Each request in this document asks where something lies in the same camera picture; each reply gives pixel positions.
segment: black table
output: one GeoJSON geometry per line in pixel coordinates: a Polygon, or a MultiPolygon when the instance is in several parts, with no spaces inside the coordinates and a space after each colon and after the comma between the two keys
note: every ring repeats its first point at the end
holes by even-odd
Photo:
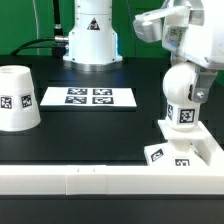
{"type": "MultiPolygon", "coordinates": [[[[162,79],[168,59],[126,58],[121,69],[81,72],[43,56],[0,56],[31,68],[40,104],[47,87],[132,88],[137,108],[43,107],[41,123],[0,132],[0,164],[146,165],[144,146],[165,142],[162,79]]],[[[224,89],[214,84],[200,120],[224,145],[224,89]]],[[[223,196],[1,196],[0,223],[223,223],[223,196]]]]}

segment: cable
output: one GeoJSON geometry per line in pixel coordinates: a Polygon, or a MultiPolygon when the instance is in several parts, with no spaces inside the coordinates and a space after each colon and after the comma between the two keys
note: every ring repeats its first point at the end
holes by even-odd
{"type": "Polygon", "coordinates": [[[19,53],[21,50],[26,50],[26,49],[40,49],[40,48],[64,48],[64,46],[28,46],[28,47],[20,47],[17,49],[17,52],[14,54],[14,56],[19,53]]]}
{"type": "MultiPolygon", "coordinates": [[[[129,19],[130,19],[130,22],[132,22],[132,12],[131,12],[129,0],[126,0],[126,3],[127,3],[127,7],[128,7],[129,19]]],[[[135,31],[134,31],[133,25],[131,25],[131,30],[132,30],[132,35],[133,35],[134,55],[135,55],[135,57],[137,57],[136,36],[135,36],[135,31]]]]}
{"type": "Polygon", "coordinates": [[[33,0],[33,9],[34,9],[34,15],[35,15],[35,21],[36,21],[37,39],[39,39],[40,38],[40,24],[39,24],[38,12],[37,12],[36,0],[33,0]]]}
{"type": "Polygon", "coordinates": [[[58,0],[53,0],[53,9],[54,9],[54,35],[63,35],[63,30],[61,26],[60,20],[60,9],[59,9],[59,2],[58,0]]]}
{"type": "Polygon", "coordinates": [[[25,47],[28,47],[29,45],[32,45],[32,44],[36,44],[36,43],[41,43],[41,42],[46,42],[46,41],[54,41],[55,38],[54,37],[47,37],[47,38],[40,38],[38,40],[33,40],[33,41],[30,41],[28,43],[25,43],[23,45],[21,45],[19,48],[17,48],[16,50],[14,50],[13,52],[11,52],[10,55],[17,55],[17,53],[22,49],[22,48],[25,48],[25,47]]]}

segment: white paper sheet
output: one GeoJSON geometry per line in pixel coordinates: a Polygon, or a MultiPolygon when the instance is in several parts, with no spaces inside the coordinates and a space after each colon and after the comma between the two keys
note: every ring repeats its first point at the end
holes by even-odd
{"type": "Polygon", "coordinates": [[[41,106],[136,107],[130,88],[48,87],[41,106]]]}

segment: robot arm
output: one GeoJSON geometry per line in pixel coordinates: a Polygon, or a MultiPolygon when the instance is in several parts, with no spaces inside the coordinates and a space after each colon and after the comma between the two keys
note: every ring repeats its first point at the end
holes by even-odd
{"type": "Polygon", "coordinates": [[[224,70],[223,4],[222,0],[170,0],[165,9],[136,15],[133,23],[141,40],[162,40],[163,48],[171,52],[172,65],[196,64],[190,90],[196,103],[207,101],[217,70],[224,70]]]}

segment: upside-down cup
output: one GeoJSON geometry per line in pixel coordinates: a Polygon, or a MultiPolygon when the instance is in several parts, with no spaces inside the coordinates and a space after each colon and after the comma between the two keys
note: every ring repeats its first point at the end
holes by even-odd
{"type": "Polygon", "coordinates": [[[0,67],[0,131],[22,131],[40,123],[31,72],[25,66],[0,67]]]}

